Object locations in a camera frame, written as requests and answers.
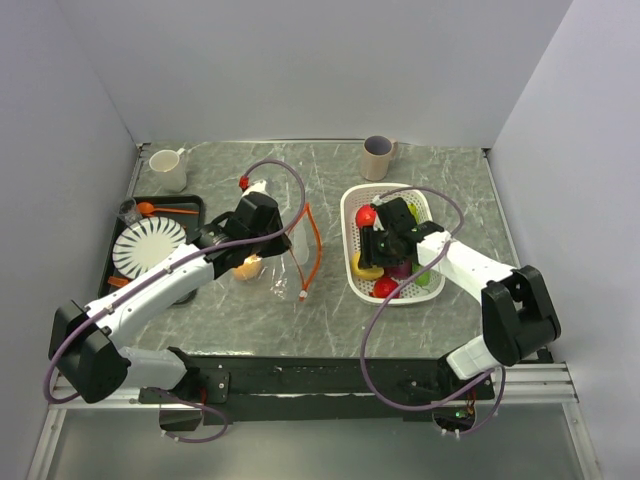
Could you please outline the purple onion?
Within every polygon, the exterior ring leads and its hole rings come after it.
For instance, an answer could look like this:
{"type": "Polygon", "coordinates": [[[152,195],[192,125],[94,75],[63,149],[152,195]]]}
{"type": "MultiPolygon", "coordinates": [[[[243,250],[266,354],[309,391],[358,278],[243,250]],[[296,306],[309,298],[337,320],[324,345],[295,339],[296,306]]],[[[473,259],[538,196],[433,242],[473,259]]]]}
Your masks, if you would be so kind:
{"type": "Polygon", "coordinates": [[[385,269],[385,274],[395,279],[404,280],[412,274],[412,264],[403,263],[398,266],[388,267],[385,269]]]}

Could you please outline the dark red wrinkled fruit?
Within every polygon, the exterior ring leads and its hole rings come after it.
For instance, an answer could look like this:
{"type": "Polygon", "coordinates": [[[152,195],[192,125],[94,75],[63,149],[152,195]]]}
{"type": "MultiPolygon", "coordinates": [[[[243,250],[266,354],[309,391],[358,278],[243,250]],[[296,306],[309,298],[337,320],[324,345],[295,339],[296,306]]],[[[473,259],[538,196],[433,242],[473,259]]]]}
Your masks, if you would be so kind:
{"type": "Polygon", "coordinates": [[[374,283],[370,295],[374,298],[386,298],[399,286],[399,284],[391,277],[383,276],[374,283]]]}

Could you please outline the green bitter gourd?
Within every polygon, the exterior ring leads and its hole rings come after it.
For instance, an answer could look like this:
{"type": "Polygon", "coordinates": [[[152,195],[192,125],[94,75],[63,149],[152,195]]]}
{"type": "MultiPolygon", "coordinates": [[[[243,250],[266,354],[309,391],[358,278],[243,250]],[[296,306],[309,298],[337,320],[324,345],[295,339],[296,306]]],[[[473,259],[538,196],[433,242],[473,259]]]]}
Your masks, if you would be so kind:
{"type": "MultiPolygon", "coordinates": [[[[416,272],[419,272],[421,269],[422,269],[421,266],[413,265],[412,266],[412,273],[415,274],[416,272]]],[[[417,287],[426,288],[429,285],[430,280],[431,280],[431,272],[430,271],[425,271],[421,275],[417,276],[414,279],[414,284],[417,287]]]]}

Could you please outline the orange peach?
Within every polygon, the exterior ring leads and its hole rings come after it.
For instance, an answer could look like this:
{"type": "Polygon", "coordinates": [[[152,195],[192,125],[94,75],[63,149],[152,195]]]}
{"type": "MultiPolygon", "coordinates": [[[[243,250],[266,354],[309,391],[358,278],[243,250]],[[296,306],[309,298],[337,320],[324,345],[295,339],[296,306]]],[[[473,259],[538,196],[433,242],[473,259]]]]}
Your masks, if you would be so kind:
{"type": "Polygon", "coordinates": [[[240,266],[233,268],[232,274],[237,281],[249,281],[257,278],[262,269],[262,258],[258,255],[251,255],[240,266]]]}

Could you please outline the clear zip top bag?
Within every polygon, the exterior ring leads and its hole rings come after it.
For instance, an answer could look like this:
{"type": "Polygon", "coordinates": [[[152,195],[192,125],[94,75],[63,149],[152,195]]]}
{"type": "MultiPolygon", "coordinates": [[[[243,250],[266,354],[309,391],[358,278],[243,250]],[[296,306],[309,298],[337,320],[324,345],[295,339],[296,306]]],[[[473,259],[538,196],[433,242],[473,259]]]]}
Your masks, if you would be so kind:
{"type": "Polygon", "coordinates": [[[287,236],[291,247],[286,253],[262,258],[260,275],[249,281],[237,281],[233,277],[236,284],[271,293],[286,301],[304,302],[322,261],[321,235],[308,201],[287,230],[287,236]]]}

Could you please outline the green pear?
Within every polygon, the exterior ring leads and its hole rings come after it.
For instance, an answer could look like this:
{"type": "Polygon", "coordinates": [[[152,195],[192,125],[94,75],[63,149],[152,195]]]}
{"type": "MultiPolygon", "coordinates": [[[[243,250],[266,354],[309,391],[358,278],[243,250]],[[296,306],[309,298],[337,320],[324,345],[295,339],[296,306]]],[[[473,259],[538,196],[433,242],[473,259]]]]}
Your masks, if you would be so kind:
{"type": "Polygon", "coordinates": [[[414,220],[416,221],[416,223],[420,224],[421,223],[421,219],[420,219],[420,215],[419,215],[417,206],[415,204],[413,204],[413,203],[408,203],[407,206],[408,206],[408,209],[409,209],[411,215],[413,216],[414,220]]]}

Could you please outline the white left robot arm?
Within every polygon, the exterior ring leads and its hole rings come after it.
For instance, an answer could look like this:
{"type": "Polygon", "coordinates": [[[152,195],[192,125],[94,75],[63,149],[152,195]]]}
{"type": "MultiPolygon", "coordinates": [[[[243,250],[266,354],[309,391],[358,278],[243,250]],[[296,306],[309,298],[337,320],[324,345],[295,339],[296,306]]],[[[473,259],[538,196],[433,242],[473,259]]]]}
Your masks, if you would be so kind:
{"type": "Polygon", "coordinates": [[[82,307],[69,301],[53,320],[51,366],[87,403],[99,402],[122,386],[163,389],[184,402],[198,390],[198,369],[178,349],[130,348],[128,340],[187,293],[240,266],[251,255],[285,253],[277,202],[260,192],[244,194],[236,209],[206,225],[192,242],[116,293],[82,307]]]}

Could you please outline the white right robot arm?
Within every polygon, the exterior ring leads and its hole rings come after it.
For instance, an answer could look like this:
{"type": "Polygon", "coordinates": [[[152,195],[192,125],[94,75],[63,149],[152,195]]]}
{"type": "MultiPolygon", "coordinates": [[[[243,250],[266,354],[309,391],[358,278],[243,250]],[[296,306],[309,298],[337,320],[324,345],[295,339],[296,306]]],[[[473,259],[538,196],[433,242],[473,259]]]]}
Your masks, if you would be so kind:
{"type": "Polygon", "coordinates": [[[360,229],[361,267],[395,267],[406,261],[452,281],[481,307],[481,334],[444,356],[439,390],[460,398],[473,377],[513,366],[561,335],[561,326],[541,272],[493,260],[432,222],[419,223],[400,198],[375,199],[376,222],[360,229]]]}

